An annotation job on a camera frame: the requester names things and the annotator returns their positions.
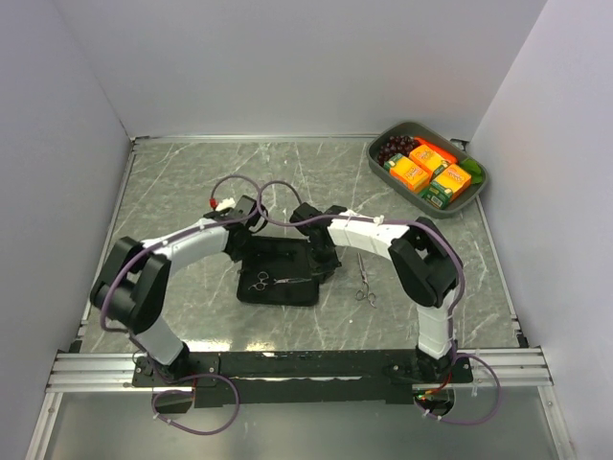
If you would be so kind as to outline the black zippered tool case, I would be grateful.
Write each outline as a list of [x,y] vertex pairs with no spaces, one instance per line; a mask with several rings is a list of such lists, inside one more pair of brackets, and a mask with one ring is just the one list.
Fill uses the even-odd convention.
[[[254,305],[313,307],[319,300],[319,283],[312,277],[307,260],[307,241],[277,237],[256,236],[251,240],[252,249],[241,261],[237,298],[240,302]],[[261,251],[293,250],[297,257],[293,260],[267,259],[259,255]],[[261,271],[274,278],[302,277],[311,281],[302,284],[279,285],[264,291],[249,289],[257,281]]]

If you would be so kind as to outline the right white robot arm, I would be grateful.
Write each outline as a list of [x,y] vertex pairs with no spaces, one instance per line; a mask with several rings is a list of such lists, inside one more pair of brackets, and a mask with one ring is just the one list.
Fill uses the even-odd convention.
[[338,246],[390,261],[404,292],[418,305],[420,374],[435,382],[451,371],[456,354],[453,311],[464,294],[465,275],[461,259],[430,219],[387,220],[342,206],[322,213],[303,203],[289,224],[307,237],[311,259],[322,273],[340,265]]

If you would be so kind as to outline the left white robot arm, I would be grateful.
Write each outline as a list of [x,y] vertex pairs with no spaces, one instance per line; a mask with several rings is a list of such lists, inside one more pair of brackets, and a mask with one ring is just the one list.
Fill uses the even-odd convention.
[[257,201],[247,195],[218,206],[195,223],[166,236],[115,242],[89,295],[101,326],[128,338],[148,354],[158,378],[168,385],[193,372],[190,350],[162,317],[170,278],[209,256],[245,257],[251,229],[260,220]]

